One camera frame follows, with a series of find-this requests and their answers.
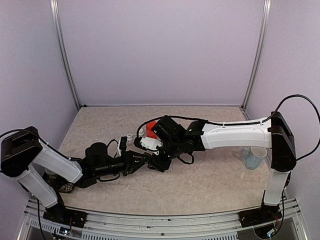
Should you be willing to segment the small white pill bottle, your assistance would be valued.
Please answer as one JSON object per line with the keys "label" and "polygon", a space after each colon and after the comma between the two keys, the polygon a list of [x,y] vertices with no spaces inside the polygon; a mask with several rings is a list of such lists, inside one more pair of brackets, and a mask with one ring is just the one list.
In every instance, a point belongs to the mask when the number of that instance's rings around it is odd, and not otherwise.
{"label": "small white pill bottle", "polygon": [[145,131],[143,128],[141,128],[139,131],[138,131],[138,136],[139,137],[143,137],[145,135]]}

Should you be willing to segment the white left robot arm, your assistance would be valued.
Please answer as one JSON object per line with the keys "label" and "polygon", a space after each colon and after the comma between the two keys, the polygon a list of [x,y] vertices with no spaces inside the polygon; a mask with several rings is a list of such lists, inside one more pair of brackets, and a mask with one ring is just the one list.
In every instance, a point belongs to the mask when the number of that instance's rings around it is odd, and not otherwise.
{"label": "white left robot arm", "polygon": [[33,126],[9,130],[0,138],[0,171],[17,180],[45,208],[50,208],[50,214],[61,223],[70,218],[70,211],[59,200],[58,191],[49,186],[33,165],[39,165],[79,188],[87,188],[103,176],[133,174],[151,159],[150,154],[126,150],[123,145],[119,155],[112,157],[108,145],[103,142],[88,147],[83,159],[67,157],[42,139]]}

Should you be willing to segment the red cylindrical can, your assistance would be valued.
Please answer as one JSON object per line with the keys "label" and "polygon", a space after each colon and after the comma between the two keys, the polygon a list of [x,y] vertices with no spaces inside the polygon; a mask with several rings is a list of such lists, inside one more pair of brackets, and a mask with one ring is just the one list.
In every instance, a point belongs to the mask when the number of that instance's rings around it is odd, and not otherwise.
{"label": "red cylindrical can", "polygon": [[152,128],[155,126],[157,122],[151,121],[146,124],[146,136],[149,138],[153,138],[155,136],[155,133],[152,131]]}

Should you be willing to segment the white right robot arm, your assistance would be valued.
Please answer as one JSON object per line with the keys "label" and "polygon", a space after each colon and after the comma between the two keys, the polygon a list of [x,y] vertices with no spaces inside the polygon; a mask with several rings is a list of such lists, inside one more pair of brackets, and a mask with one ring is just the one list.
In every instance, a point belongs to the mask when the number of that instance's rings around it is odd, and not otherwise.
{"label": "white right robot arm", "polygon": [[288,176],[297,165],[295,139],[288,124],[278,111],[255,120],[212,122],[206,119],[179,116],[190,121],[188,128],[178,124],[176,115],[153,119],[151,131],[157,138],[136,135],[134,146],[155,153],[160,163],[192,154],[224,147],[258,147],[271,150],[271,174],[264,192],[263,205],[256,210],[256,218],[266,222],[280,203]]}

